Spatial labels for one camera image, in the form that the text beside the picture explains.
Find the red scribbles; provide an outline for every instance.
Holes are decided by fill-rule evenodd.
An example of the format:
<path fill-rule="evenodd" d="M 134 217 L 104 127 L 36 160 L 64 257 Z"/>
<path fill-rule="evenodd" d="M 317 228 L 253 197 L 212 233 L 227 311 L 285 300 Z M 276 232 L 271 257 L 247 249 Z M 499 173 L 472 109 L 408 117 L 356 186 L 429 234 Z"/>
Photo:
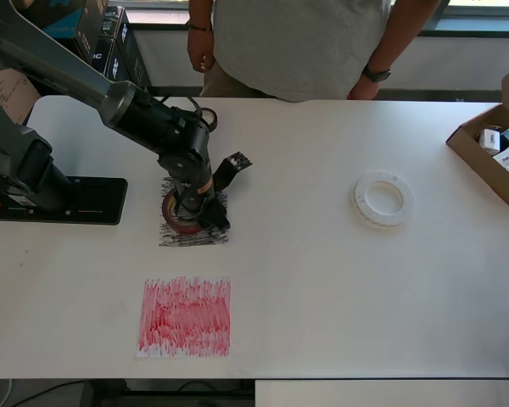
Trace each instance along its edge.
<path fill-rule="evenodd" d="M 230 279 L 147 280 L 138 356 L 228 356 Z"/>

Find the paper sheet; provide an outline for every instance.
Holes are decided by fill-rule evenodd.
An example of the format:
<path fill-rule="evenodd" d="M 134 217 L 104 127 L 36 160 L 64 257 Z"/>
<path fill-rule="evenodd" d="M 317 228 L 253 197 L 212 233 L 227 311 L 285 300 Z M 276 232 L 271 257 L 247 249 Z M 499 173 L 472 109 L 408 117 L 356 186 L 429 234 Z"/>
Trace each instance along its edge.
<path fill-rule="evenodd" d="M 161 195 L 162 198 L 173 188 L 173 180 L 166 177 L 162 180 Z M 224 207 L 227 207 L 227 195 L 224 192 L 218 192 L 218 198 Z M 190 247 L 204 246 L 208 244 L 219 244 L 228 242 L 228 231 L 200 231 L 193 235 L 180 235 L 165 222 L 164 216 L 160 211 L 160 244 L 166 247 Z"/>
<path fill-rule="evenodd" d="M 229 277 L 147 280 L 137 357 L 228 356 Z"/>

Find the black box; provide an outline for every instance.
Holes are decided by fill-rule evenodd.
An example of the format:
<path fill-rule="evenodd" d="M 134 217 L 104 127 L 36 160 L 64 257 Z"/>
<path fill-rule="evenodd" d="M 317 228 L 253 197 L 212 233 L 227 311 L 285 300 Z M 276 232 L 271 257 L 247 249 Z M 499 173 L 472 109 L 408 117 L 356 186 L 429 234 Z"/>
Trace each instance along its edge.
<path fill-rule="evenodd" d="M 92 57 L 92 67 L 111 81 L 129 81 L 125 61 L 115 40 L 101 37 Z"/>
<path fill-rule="evenodd" d="M 36 0 L 22 15 L 89 64 L 108 0 Z"/>
<path fill-rule="evenodd" d="M 123 7 L 109 6 L 105 10 L 100 36 L 112 38 L 116 41 L 133 83 L 142 89 L 151 86 L 142 54 L 137 46 L 136 37 L 134 37 L 133 31 L 130 30 L 126 11 Z"/>

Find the black mounting plate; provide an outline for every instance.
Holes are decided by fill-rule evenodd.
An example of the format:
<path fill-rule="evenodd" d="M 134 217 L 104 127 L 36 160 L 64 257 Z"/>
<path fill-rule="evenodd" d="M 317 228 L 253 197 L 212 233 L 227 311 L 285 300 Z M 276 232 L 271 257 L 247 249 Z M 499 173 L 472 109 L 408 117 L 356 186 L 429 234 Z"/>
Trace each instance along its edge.
<path fill-rule="evenodd" d="M 16 203 L 0 194 L 0 220 L 15 222 L 118 225 L 128 183 L 122 178 L 69 176 L 77 188 L 75 202 L 60 213 L 45 212 Z"/>

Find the white tape roll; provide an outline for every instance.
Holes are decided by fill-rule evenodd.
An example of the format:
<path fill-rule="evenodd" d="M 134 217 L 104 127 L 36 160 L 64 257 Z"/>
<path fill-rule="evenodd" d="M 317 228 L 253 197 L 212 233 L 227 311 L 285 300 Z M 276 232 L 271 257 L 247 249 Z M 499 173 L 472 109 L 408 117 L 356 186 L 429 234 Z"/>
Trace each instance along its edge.
<path fill-rule="evenodd" d="M 394 213 L 385 214 L 370 205 L 367 194 L 370 188 L 380 186 L 389 190 L 399 202 Z M 387 172 L 375 172 L 364 176 L 355 187 L 355 205 L 362 216 L 373 225 L 394 227 L 403 224 L 413 213 L 413 193 L 407 184 Z"/>

